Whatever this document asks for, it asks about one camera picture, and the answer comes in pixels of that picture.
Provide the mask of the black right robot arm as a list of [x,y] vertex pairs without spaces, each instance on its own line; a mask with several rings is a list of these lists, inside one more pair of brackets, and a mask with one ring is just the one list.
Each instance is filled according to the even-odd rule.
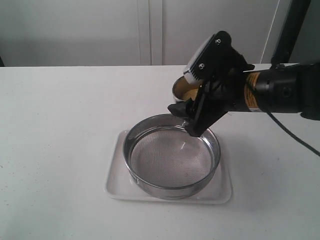
[[299,113],[320,119],[320,64],[272,66],[254,70],[234,49],[208,50],[191,68],[201,81],[195,99],[168,106],[187,122],[192,137],[201,136],[228,112]]

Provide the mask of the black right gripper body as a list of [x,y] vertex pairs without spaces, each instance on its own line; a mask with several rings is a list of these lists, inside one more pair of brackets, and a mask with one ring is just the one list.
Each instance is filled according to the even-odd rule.
[[214,63],[210,99],[225,112],[249,112],[244,97],[247,75],[255,69],[235,49],[228,50]]

